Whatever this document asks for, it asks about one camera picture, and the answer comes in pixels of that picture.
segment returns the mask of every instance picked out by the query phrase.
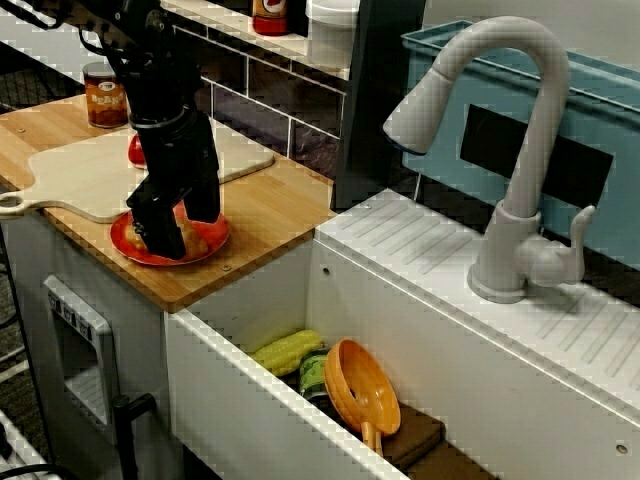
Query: faucet spout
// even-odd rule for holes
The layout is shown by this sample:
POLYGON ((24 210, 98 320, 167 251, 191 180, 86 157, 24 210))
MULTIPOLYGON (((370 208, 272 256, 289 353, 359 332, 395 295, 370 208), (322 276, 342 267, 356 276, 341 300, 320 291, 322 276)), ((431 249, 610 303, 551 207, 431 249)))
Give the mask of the faucet spout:
POLYGON ((540 90, 503 204, 509 214, 529 218, 537 212, 569 92, 567 54, 555 36, 539 23, 498 17, 460 32, 442 49, 429 72, 402 100, 383 129, 405 150, 426 153, 436 137, 456 79, 471 60, 496 48, 527 53, 540 71, 540 90))

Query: red tomato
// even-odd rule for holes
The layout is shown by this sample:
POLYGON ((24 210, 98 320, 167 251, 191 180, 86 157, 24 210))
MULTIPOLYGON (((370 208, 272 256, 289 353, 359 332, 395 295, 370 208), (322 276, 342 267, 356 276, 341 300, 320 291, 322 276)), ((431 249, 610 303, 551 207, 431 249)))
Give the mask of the red tomato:
POLYGON ((147 164, 142 152, 142 145, 140 145, 140 137, 138 137, 137 133, 129 143, 129 161, 136 167, 144 167, 147 164))

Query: food on plate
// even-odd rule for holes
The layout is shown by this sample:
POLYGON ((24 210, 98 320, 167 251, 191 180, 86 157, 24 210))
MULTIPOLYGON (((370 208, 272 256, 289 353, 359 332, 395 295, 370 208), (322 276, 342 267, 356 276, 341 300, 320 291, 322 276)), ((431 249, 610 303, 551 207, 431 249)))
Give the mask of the food on plate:
MULTIPOLYGON (((207 242, 200 236, 198 231, 193 228, 189 219, 176 217, 176 223, 180 227, 184 246, 187 250, 187 254, 180 260, 189 261, 204 256, 209 251, 209 245, 207 245, 207 242)), ((124 235, 127 242, 133 245, 136 250, 142 253, 149 253, 147 246, 142 241, 142 237, 135 232, 133 225, 125 227, 124 235)))

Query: wooden countertop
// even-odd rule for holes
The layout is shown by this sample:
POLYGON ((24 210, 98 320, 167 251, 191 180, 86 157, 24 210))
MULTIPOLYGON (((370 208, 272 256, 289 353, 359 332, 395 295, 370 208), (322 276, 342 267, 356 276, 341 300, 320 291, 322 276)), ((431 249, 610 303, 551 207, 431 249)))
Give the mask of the wooden countertop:
MULTIPOLYGON (((0 182, 22 190, 34 182, 29 157, 113 130, 87 123, 84 95, 0 116, 0 182)), ((179 267, 147 267, 120 255, 109 224, 62 208, 42 214, 107 268, 170 313, 191 305, 309 240, 331 218, 331 180, 276 155, 271 166, 222 185, 231 235, 211 257, 179 267)))

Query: faucet handle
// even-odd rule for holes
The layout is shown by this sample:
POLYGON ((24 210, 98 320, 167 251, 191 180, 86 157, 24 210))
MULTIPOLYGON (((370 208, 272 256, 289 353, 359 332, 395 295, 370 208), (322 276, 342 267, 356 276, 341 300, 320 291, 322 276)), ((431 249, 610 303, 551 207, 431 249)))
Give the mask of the faucet handle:
POLYGON ((571 248, 563 246, 556 252, 562 260, 567 275, 563 283, 578 283, 584 276, 584 234, 595 211, 596 207, 589 205, 573 218, 569 230, 571 248))
POLYGON ((574 284, 584 276, 584 234, 596 208, 588 206, 571 222, 571 247, 533 235, 516 250, 516 262, 532 283, 552 287, 561 283, 574 284))
POLYGON ((580 249, 584 246, 584 233, 587 231, 587 227, 591 223, 591 218, 596 211, 596 207, 589 205, 583 208, 571 222, 571 229, 569 230, 569 236, 571 238, 571 248, 580 249))

